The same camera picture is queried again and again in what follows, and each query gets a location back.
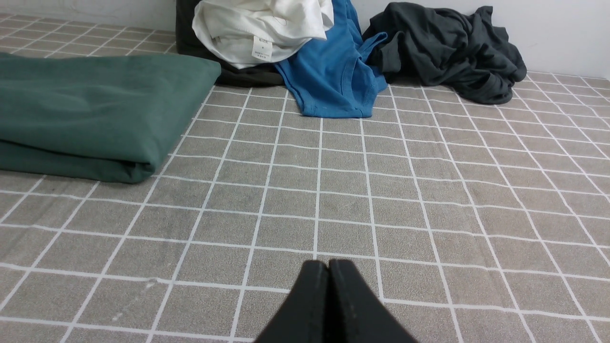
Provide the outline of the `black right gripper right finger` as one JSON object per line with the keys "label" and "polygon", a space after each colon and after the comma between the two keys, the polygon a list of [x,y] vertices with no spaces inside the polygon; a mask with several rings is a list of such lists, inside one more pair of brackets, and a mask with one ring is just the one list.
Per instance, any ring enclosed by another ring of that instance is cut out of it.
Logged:
{"label": "black right gripper right finger", "polygon": [[329,343],[417,342],[375,296],[352,261],[331,259],[329,272]]}

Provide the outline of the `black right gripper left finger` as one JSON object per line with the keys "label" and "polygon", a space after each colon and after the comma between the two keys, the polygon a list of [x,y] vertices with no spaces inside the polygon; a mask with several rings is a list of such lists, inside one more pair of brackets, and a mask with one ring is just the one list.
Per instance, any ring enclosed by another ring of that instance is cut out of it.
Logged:
{"label": "black right gripper left finger", "polygon": [[288,296],[257,343],[322,343],[329,272],[317,260],[303,263]]}

